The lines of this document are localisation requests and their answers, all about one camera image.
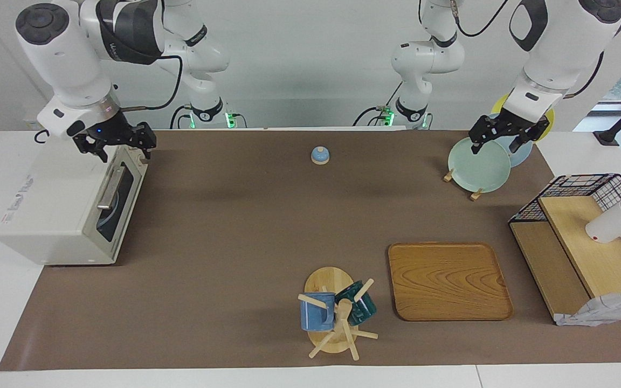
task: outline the white toaster oven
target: white toaster oven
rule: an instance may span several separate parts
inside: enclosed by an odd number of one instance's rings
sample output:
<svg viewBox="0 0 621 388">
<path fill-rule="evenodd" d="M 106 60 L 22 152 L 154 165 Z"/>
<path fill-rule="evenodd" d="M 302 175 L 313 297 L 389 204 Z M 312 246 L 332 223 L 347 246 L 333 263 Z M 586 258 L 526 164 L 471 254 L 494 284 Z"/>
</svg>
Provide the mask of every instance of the white toaster oven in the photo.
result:
<svg viewBox="0 0 621 388">
<path fill-rule="evenodd" d="M 0 241 L 40 265 L 109 265 L 147 169 L 140 150 L 106 147 L 108 162 L 50 137 L 0 219 Z"/>
</svg>

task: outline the white paper cup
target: white paper cup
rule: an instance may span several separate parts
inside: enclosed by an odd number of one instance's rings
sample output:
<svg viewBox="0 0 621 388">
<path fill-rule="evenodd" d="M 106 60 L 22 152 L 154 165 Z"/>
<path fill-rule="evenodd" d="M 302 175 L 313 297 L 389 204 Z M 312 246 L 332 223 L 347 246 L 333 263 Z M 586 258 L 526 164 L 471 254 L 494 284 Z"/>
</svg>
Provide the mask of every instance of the white paper cup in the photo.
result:
<svg viewBox="0 0 621 388">
<path fill-rule="evenodd" d="M 586 233 L 599 243 L 610 243 L 621 236 L 621 205 L 616 204 L 588 223 Z"/>
</svg>

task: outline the oven door handle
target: oven door handle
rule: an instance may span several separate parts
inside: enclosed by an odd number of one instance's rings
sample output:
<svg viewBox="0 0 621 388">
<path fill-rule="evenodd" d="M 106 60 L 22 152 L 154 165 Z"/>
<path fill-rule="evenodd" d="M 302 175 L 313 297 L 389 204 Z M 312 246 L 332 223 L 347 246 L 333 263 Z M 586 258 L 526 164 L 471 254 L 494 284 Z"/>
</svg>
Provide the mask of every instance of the oven door handle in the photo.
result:
<svg viewBox="0 0 621 388">
<path fill-rule="evenodd" d="M 110 210 L 112 208 L 116 191 L 119 189 L 119 184 L 121 183 L 125 172 L 125 165 L 113 170 L 112 176 L 109 178 L 109 182 L 107 182 L 107 187 L 105 187 L 102 197 L 99 202 L 97 202 L 97 209 Z"/>
</svg>

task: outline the light green plate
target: light green plate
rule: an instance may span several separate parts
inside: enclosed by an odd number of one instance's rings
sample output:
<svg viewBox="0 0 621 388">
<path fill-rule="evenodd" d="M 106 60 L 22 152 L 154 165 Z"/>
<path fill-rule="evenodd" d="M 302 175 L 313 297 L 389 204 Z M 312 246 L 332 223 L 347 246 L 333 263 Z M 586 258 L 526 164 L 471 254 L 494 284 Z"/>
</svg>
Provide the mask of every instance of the light green plate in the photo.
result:
<svg viewBox="0 0 621 388">
<path fill-rule="evenodd" d="M 470 192 L 491 192 L 502 187 L 512 169 L 509 155 L 496 142 L 487 142 L 480 152 L 471 151 L 471 140 L 462 139 L 452 147 L 447 164 L 454 170 L 452 178 L 463 189 Z"/>
</svg>

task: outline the white table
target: white table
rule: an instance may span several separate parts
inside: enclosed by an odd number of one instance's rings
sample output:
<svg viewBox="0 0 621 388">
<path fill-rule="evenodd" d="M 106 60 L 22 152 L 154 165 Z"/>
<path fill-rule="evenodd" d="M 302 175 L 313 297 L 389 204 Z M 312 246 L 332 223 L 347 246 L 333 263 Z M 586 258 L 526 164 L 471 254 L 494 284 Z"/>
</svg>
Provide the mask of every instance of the white table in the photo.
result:
<svg viewBox="0 0 621 388">
<path fill-rule="evenodd" d="M 0 132 L 0 216 L 41 146 L 32 132 Z M 552 133 L 539 148 L 556 175 L 618 172 L 619 148 L 600 147 L 591 133 Z M 0 359 L 42 267 L 0 243 Z M 271 369 L 145 369 L 0 372 L 0 386 L 621 386 L 621 364 L 491 366 L 324 366 Z"/>
</svg>

